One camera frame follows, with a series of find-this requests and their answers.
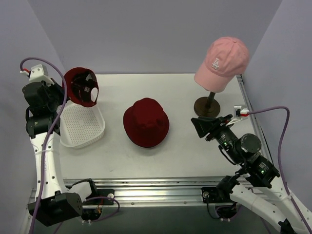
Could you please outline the pink baseball cap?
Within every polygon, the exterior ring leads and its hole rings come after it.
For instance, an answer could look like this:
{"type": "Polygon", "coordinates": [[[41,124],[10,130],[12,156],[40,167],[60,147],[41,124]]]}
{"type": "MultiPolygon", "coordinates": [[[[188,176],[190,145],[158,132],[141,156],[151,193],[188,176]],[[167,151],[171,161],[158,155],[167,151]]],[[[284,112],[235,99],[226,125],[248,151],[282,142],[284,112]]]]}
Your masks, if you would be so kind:
{"type": "Polygon", "coordinates": [[[234,76],[245,72],[249,60],[249,50],[243,41],[235,37],[218,38],[209,46],[194,80],[207,91],[221,93],[234,76]]]}

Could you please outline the dark red knit hat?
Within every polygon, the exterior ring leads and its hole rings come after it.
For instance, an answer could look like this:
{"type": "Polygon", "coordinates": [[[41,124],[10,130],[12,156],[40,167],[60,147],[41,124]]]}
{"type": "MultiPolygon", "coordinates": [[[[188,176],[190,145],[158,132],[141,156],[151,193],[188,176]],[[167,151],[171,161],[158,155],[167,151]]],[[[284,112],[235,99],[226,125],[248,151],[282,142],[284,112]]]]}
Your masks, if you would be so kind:
{"type": "Polygon", "coordinates": [[[145,97],[124,112],[123,127],[132,143],[153,148],[165,139],[170,122],[162,106],[155,99],[145,97]]]}

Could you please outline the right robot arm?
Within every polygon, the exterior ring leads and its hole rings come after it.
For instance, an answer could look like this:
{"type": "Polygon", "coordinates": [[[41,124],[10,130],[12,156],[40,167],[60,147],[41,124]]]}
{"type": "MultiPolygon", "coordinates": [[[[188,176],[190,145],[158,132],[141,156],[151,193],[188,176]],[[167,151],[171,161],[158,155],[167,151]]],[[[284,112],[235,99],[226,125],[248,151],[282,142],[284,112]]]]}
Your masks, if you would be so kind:
{"type": "Polygon", "coordinates": [[[218,142],[228,161],[240,169],[224,177],[216,187],[222,201],[236,202],[271,224],[281,234],[310,234],[312,213],[284,185],[282,173],[261,155],[254,134],[237,137],[231,130],[232,115],[191,119],[200,138],[218,142]]]}

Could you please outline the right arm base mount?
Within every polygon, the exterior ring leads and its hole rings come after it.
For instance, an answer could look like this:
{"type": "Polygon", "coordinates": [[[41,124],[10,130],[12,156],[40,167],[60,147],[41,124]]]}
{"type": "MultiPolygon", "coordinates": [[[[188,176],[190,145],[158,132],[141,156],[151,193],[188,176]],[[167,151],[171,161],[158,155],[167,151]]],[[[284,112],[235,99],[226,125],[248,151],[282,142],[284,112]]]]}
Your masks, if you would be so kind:
{"type": "Polygon", "coordinates": [[[202,202],[206,204],[210,218],[231,222],[239,213],[240,206],[230,199],[233,188],[239,185],[238,176],[225,176],[216,187],[202,187],[202,202]]]}

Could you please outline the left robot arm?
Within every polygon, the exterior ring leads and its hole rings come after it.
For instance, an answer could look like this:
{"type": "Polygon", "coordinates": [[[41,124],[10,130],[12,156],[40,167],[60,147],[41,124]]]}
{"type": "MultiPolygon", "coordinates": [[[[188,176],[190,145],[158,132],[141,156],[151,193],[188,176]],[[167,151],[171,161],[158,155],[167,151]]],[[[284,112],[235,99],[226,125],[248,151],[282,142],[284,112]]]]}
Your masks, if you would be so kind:
{"type": "Polygon", "coordinates": [[[92,179],[78,181],[67,188],[61,174],[60,113],[67,102],[64,89],[54,80],[32,81],[22,92],[28,103],[26,131],[33,146],[37,191],[28,204],[30,215],[49,227],[82,216],[82,204],[94,204],[98,191],[92,179]]]}

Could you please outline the red cap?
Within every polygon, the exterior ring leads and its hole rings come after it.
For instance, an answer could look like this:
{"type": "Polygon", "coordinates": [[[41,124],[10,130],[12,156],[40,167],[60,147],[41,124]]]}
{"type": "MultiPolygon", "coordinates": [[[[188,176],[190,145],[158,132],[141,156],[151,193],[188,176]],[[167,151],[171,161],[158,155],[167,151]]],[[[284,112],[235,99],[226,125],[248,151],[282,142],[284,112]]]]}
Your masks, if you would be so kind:
{"type": "Polygon", "coordinates": [[[83,67],[72,68],[66,72],[64,78],[66,85],[62,83],[62,87],[67,87],[67,96],[73,103],[86,108],[97,104],[98,94],[95,100],[92,100],[91,94],[93,89],[99,91],[97,78],[92,70],[83,67]]]}

